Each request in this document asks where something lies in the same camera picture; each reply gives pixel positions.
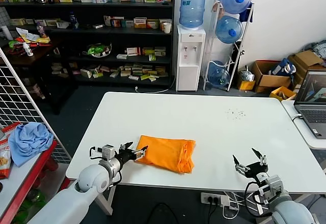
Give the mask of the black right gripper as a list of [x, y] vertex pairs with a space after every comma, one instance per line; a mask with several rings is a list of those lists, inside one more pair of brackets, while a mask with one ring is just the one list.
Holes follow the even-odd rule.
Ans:
[[254, 154], [258, 157], [259, 161], [249, 164], [247, 166], [240, 164], [237, 158], [233, 156], [235, 169], [240, 174], [244, 174], [246, 178], [253, 178], [257, 179], [257, 175], [259, 173], [267, 173], [268, 171], [268, 165], [266, 162], [266, 156], [262, 155], [258, 150], [252, 148], [252, 151]]

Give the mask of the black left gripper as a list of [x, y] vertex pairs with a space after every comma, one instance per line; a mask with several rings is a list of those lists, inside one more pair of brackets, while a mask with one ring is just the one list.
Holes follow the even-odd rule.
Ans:
[[131, 150], [129, 147], [133, 144], [133, 141], [121, 144], [119, 152], [115, 154], [115, 158], [119, 162], [128, 162], [130, 160], [137, 161], [145, 156], [148, 146], [144, 146], [141, 149]]

